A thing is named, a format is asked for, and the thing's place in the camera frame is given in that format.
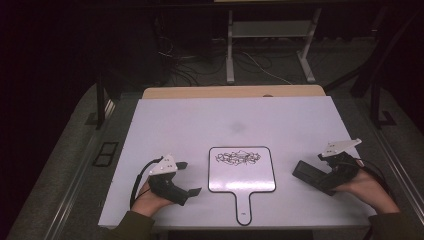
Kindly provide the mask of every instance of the drawing on whiteboard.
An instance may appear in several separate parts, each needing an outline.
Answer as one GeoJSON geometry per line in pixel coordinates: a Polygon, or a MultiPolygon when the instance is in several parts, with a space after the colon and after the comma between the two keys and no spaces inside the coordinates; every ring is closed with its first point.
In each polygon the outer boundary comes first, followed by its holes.
{"type": "Polygon", "coordinates": [[[257,161],[259,161],[261,155],[259,155],[258,153],[248,153],[240,150],[238,152],[232,153],[219,153],[215,158],[218,162],[237,166],[242,163],[244,163],[245,165],[247,165],[248,163],[255,164],[257,161]]]}

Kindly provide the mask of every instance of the sleeve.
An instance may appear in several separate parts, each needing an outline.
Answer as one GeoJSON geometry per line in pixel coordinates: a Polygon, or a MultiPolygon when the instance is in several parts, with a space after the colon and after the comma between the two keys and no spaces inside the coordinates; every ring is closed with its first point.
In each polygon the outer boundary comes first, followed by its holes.
{"type": "Polygon", "coordinates": [[[420,239],[402,213],[379,214],[369,217],[374,240],[420,239]]]}
{"type": "Polygon", "coordinates": [[[119,225],[107,233],[105,240],[149,240],[154,222],[149,217],[128,211],[119,225]]]}

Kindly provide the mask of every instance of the person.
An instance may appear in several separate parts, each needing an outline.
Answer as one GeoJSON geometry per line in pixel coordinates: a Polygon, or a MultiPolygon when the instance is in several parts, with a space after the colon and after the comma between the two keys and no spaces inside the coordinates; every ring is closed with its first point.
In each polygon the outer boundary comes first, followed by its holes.
{"type": "MultiPolygon", "coordinates": [[[[146,181],[140,189],[142,195],[126,213],[120,224],[107,233],[105,240],[150,239],[150,231],[154,224],[152,216],[161,208],[173,203],[158,197],[149,189],[146,181]]],[[[419,239],[396,203],[367,172],[359,170],[356,177],[334,190],[351,193],[374,208],[377,214],[369,217],[374,240],[419,239]]]]}

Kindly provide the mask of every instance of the table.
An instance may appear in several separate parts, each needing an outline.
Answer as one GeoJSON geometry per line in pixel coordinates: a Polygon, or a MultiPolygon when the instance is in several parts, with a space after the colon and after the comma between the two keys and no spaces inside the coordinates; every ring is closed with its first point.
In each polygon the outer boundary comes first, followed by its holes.
{"type": "MultiPolygon", "coordinates": [[[[291,175],[301,159],[328,172],[317,154],[328,141],[347,139],[331,98],[319,86],[147,89],[134,113],[99,225],[116,226],[129,209],[139,171],[150,160],[172,153],[176,161],[189,164],[177,172],[174,183],[186,190],[203,189],[184,207],[161,210],[155,216],[156,230],[368,226],[367,217],[374,213],[369,206],[345,193],[330,197],[291,175]],[[231,194],[208,191],[209,149],[235,145],[268,147],[274,165],[276,190],[251,195],[252,222],[246,227],[236,221],[231,194]]],[[[354,149],[349,153],[358,156],[354,149]]]]}

